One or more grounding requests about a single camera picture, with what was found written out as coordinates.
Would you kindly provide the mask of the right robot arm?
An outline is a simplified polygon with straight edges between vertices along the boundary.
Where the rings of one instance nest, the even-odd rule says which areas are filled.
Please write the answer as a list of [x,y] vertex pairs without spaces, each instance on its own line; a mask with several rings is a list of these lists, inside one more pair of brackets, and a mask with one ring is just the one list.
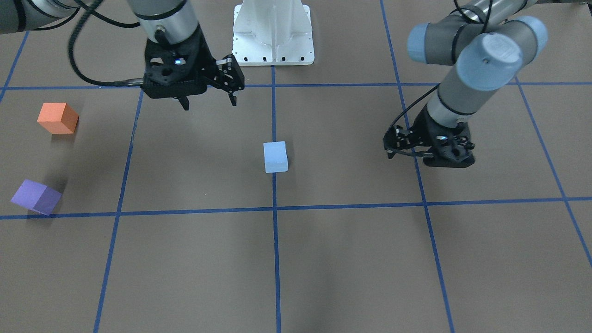
[[[98,12],[101,0],[3,0],[0,3],[1,34],[47,31],[72,19],[77,23],[67,45],[68,61],[84,82],[104,87],[141,88],[151,99],[171,98],[190,109],[189,97],[209,87],[228,94],[237,105],[245,88],[245,76],[232,54],[218,60],[210,52],[197,14],[188,0],[129,0],[135,23],[123,23]],[[90,17],[120,28],[141,27],[147,34],[145,68],[141,78],[101,81],[89,78],[78,66],[74,47]]]

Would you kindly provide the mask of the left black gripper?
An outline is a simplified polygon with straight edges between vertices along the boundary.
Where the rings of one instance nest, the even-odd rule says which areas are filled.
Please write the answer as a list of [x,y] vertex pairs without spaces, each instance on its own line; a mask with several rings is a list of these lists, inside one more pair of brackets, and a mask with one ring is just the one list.
[[456,127],[444,127],[428,114],[423,107],[410,127],[409,143],[412,147],[425,146],[428,157],[423,163],[428,167],[468,168],[475,163],[472,150],[471,131],[468,123],[459,123]]

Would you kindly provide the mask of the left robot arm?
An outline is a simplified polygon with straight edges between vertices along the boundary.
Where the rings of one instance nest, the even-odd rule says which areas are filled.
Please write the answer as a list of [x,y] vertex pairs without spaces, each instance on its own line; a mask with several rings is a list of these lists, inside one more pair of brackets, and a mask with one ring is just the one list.
[[425,146],[429,167],[467,168],[475,162],[468,120],[546,46],[539,19],[520,16],[533,0],[472,0],[437,23],[412,28],[407,52],[416,62],[450,66],[416,117],[403,149]]

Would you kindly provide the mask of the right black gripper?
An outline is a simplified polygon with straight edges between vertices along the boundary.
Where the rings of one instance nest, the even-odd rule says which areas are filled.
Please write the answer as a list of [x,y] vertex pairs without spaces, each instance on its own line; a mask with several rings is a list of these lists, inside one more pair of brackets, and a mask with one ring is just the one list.
[[[216,60],[211,55],[201,26],[183,42],[169,42],[163,27],[158,27],[155,40],[146,42],[146,67],[142,90],[153,99],[176,98],[185,111],[190,109],[187,96],[199,95],[218,76]],[[228,93],[233,107],[238,91]]]

